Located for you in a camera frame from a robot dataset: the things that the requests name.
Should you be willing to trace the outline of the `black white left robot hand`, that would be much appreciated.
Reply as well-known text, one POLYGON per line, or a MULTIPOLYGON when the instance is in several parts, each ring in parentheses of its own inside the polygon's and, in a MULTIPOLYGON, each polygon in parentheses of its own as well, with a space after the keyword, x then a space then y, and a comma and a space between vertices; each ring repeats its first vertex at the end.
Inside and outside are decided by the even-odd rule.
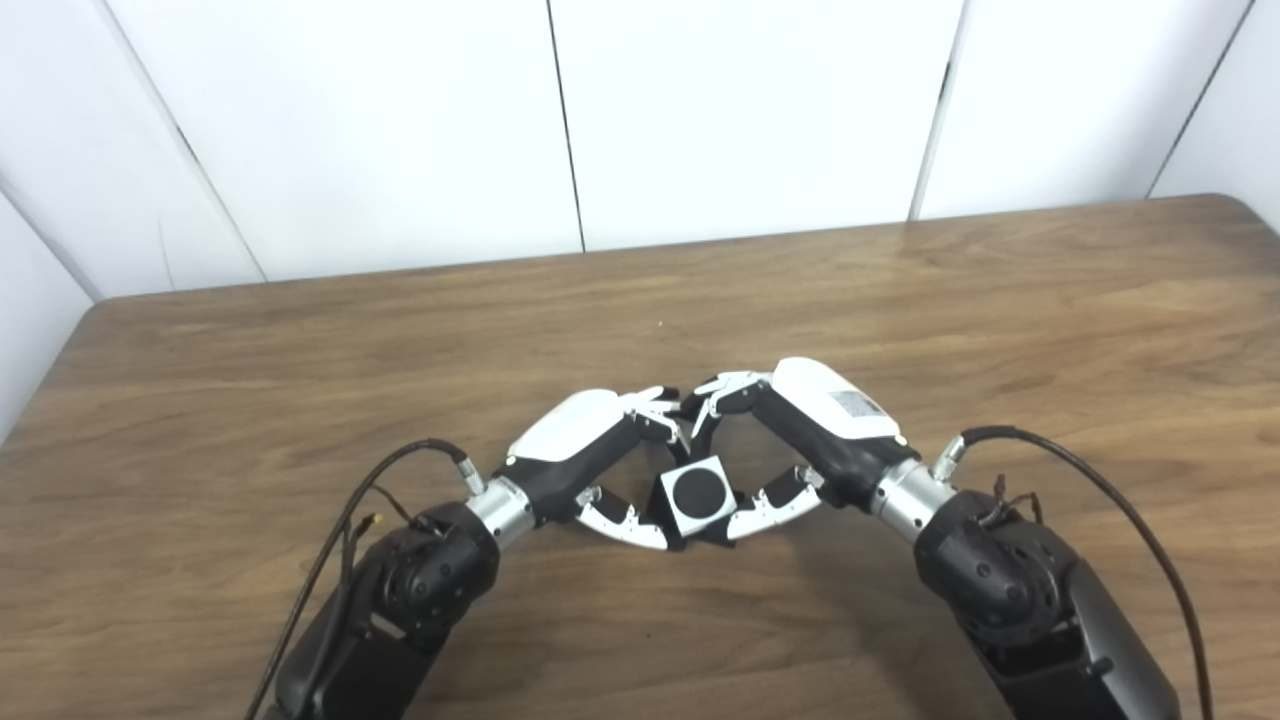
POLYGON ((689 442, 675 420, 677 397, 666 386, 571 395, 511 445, 497 475, 524 495, 535 527, 577 521, 613 541, 673 551, 678 542, 662 524, 599 480, 644 442, 667 447, 676 462, 689 460, 689 442))

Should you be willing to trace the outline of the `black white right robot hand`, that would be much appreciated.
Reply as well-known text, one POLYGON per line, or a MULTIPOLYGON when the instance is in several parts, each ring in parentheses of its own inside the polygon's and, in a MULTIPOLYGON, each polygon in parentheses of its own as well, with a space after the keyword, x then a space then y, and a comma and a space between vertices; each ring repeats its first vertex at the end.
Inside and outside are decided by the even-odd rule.
POLYGON ((919 460, 882 406, 823 363, 785 357, 772 372, 723 372, 696 387, 677 415, 692 421, 690 454, 712 455, 723 416, 749 414, 796 451, 803 464, 745 495, 700 536, 724 547, 781 527, 822 503, 874 514, 881 483, 919 460))

